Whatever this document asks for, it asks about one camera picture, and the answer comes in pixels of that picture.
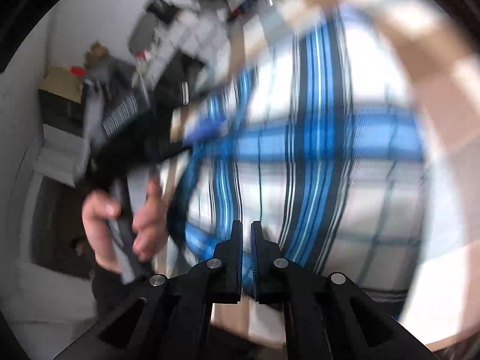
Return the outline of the person's left hand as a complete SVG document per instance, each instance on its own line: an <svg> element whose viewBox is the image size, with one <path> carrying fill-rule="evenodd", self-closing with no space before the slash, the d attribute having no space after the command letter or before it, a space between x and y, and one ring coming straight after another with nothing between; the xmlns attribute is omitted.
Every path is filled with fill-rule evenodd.
<svg viewBox="0 0 480 360"><path fill-rule="evenodd" d="M148 181L145 204L133 217L133 232L136 234L133 252L139 261L150 261L167 243L166 210L160 180L152 176ZM81 215L96 263L109 272L120 274L107 228L107 221L120 215L120 203L107 193L95 190L84 200Z"/></svg>

